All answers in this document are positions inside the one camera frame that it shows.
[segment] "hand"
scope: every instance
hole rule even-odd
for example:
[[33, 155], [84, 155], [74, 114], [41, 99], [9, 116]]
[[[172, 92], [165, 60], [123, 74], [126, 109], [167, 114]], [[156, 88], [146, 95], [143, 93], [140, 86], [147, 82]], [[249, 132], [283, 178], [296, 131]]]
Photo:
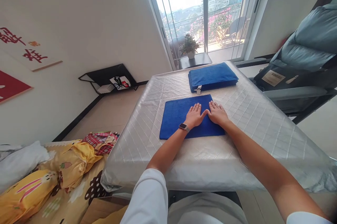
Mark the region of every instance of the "hand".
[[199, 126], [203, 121], [204, 117], [207, 114], [207, 109], [200, 115], [201, 113], [201, 104], [197, 103], [194, 106], [191, 106], [189, 112], [186, 115], [186, 120], [184, 124], [188, 126], [189, 129], [192, 129], [196, 126]]
[[210, 111], [206, 111], [210, 120], [221, 127], [226, 125], [228, 122], [231, 122], [227, 116], [227, 113], [225, 112], [225, 109], [222, 107], [222, 105], [219, 106], [216, 102], [211, 101]]

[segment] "red paper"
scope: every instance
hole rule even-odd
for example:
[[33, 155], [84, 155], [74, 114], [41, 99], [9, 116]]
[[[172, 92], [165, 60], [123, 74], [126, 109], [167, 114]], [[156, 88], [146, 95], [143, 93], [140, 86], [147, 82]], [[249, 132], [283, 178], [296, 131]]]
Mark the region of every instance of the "red paper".
[[0, 71], [0, 104], [30, 89], [29, 85]]

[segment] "forearm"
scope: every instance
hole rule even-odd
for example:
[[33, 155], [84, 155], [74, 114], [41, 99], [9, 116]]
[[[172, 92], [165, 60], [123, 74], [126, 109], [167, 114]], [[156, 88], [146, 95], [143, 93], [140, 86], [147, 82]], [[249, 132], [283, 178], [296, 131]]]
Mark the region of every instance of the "forearm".
[[273, 197], [283, 219], [296, 211], [326, 218], [290, 172], [232, 122], [221, 125], [232, 138], [243, 163]]
[[146, 169], [156, 169], [165, 174], [181, 148], [186, 135], [187, 131], [179, 128], [153, 155]]
[[222, 128], [232, 138], [244, 164], [267, 190], [297, 183], [286, 168], [232, 122], [223, 124]]

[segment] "silver table cover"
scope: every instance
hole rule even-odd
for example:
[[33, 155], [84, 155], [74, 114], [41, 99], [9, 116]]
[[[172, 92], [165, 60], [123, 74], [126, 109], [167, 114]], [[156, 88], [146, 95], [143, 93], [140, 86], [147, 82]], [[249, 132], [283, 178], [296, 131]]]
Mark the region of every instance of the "silver table cover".
[[[201, 95], [211, 94], [215, 102], [223, 105], [229, 118], [281, 162], [307, 191], [336, 191], [336, 163], [231, 62], [226, 63], [239, 78], [236, 86]], [[105, 165], [101, 184], [106, 190], [133, 187], [165, 142], [159, 140], [165, 102], [197, 96], [190, 91], [189, 70], [150, 79]], [[242, 164], [229, 136], [186, 139], [165, 178], [169, 190], [264, 188]]]

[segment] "building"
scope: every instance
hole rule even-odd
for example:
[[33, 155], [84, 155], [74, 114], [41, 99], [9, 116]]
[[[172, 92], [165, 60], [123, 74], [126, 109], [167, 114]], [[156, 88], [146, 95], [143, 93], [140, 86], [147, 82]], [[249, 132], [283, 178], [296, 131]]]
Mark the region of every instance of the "building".
[[214, 11], [230, 4], [230, 0], [208, 0], [208, 11]]

